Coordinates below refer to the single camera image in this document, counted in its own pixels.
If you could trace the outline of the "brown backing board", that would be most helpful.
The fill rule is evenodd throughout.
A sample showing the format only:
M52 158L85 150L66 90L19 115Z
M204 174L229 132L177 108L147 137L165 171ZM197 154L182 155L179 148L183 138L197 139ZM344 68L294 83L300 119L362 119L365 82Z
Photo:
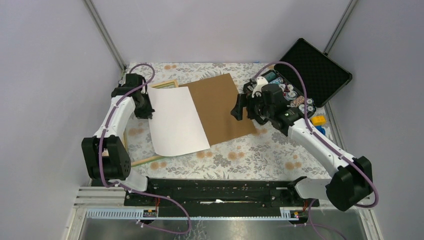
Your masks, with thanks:
M231 115L239 91L229 73L185 83L180 87L188 87L210 146L257 132L246 113L240 121Z

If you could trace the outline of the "sea landscape photo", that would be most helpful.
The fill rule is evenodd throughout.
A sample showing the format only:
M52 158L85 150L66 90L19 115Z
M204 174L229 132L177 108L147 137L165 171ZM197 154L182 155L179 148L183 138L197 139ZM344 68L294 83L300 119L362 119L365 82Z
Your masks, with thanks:
M154 109L149 129L157 155L175 157L210 148L188 87L150 88L148 95Z

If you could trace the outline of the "wooden picture frame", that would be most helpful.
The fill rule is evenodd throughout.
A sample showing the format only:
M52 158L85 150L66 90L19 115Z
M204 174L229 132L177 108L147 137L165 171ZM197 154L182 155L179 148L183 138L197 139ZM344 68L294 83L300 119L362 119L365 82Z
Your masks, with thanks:
M163 82L160 82L160 83L152 84L152 85L150 85L150 87L151 88L157 88L157 89L178 88L179 84L178 84L178 81L176 79L173 79L173 80L169 80L169 81L163 81ZM126 130L124 130L123 139L124 139L124 147L129 152L129 147L128 147L129 141L128 141L128 138L127 138ZM131 166L136 167L136 166L139 166L139 165L147 164L147 163L157 161L157 160L161 160L161 159L164 159L164 158L165 158L165 156L154 155L154 156L151 156L151 157L148 157L148 158L145 158L145 159L140 159L140 160L134 161L134 162L131 163Z

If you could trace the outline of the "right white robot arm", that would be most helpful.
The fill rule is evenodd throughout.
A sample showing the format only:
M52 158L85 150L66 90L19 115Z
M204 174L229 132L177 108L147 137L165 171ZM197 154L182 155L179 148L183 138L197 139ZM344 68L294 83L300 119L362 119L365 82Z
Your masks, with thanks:
M355 157L339 148L308 119L307 113L291 105L277 84L262 84L254 92L239 93L230 114L238 121L247 117L263 125L271 125L286 137L305 148L329 174L328 179L300 177L291 182L287 201L293 206L307 200L327 200L340 211L352 206L360 207L364 198L374 194L374 207L378 203L373 184L372 164L366 157Z

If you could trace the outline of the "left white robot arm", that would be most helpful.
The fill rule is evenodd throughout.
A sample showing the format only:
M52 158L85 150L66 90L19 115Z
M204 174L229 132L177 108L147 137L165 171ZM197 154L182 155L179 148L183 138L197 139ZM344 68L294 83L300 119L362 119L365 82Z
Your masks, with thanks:
M155 192L148 187L146 176L132 170L124 133L131 116L152 119L154 109L147 84L143 76L127 74L124 84L112 91L109 110L99 129L81 142L89 177L101 181L105 187L136 191L136 199L144 206L154 202Z

